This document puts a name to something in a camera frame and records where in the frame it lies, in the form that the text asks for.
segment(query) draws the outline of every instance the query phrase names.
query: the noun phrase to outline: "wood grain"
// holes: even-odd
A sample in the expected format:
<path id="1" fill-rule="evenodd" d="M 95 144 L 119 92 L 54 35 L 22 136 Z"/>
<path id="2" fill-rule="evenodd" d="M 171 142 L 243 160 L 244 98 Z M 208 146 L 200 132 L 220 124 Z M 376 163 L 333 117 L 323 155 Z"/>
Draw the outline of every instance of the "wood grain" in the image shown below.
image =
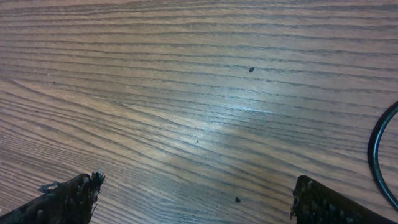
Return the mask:
<path id="1" fill-rule="evenodd" d="M 397 35 L 396 0 L 2 0 L 0 214 L 103 169 L 92 223 L 293 223 L 302 174 L 398 221 Z"/>

